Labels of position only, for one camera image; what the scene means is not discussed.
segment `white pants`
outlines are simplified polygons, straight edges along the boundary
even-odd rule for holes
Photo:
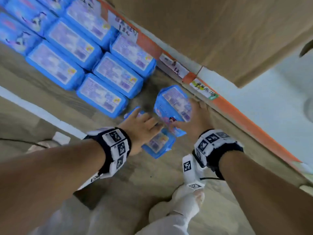
[[[180,214],[163,217],[140,230],[136,235],[188,235],[188,223]]]

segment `black and white wristband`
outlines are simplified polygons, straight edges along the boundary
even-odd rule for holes
[[[105,162],[101,169],[88,179],[79,189],[98,178],[112,177],[125,164],[131,151],[131,140],[127,133],[117,127],[105,127],[90,131],[84,139],[97,141],[105,152]]]
[[[203,132],[194,145],[193,155],[201,168],[209,167],[217,177],[224,179],[219,170],[219,160],[228,151],[241,151],[243,147],[220,129]]]

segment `handwritten label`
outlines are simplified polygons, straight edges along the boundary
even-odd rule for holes
[[[179,62],[170,59],[165,54],[162,54],[160,56],[160,60],[181,78],[184,78],[189,73],[189,71],[184,68]]]
[[[108,11],[108,23],[118,29],[123,36],[132,42],[136,43],[138,39],[138,32],[130,27],[123,19]]]
[[[218,94],[216,94],[213,90],[205,86],[199,79],[194,79],[192,83],[190,83],[190,86],[192,86],[193,89],[195,89],[197,92],[204,95],[206,98],[209,98],[210,100],[214,100],[215,98],[218,98]]]

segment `floor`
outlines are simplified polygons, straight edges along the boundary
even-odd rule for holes
[[[142,106],[151,112],[159,90],[176,84],[157,69],[145,83],[142,92],[126,110]],[[0,86],[20,98],[45,109],[61,121],[87,132],[101,126],[116,125],[122,117],[110,119],[79,99],[75,92],[65,91],[28,65],[22,56],[0,45]],[[216,128],[222,128],[245,145],[245,152],[264,167],[290,183],[299,186],[307,181],[266,148],[212,111]],[[0,137],[29,141],[51,138],[59,130],[14,103],[0,98]],[[78,141],[71,136],[71,142]],[[29,145],[0,141],[0,160],[17,156]],[[181,158],[192,145],[186,136],[177,139],[171,151],[159,159],[145,152],[128,159],[114,177],[98,180],[76,192],[54,214],[48,224],[33,234],[134,234],[147,225],[151,206],[169,198],[183,183]],[[205,188],[201,212],[190,222],[190,234],[254,234],[235,197],[225,182],[209,181]]]

